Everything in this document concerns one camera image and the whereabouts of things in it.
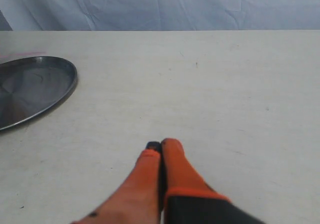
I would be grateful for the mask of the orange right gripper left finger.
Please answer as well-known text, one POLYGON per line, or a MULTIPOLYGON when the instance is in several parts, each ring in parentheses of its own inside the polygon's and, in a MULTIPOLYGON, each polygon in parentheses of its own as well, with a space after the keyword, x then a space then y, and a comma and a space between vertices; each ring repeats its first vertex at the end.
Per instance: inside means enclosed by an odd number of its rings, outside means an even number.
POLYGON ((149 142, 117 190, 75 223, 160 223, 161 150, 159 142, 149 142))

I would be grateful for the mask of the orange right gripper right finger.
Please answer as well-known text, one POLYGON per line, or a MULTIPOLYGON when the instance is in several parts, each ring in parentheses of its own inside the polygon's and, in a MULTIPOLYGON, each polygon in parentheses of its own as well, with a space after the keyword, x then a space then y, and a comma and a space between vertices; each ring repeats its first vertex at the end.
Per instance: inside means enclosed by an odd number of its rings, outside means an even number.
POLYGON ((213 190, 185 156, 177 139, 162 141, 167 190, 165 223, 261 223, 213 190))

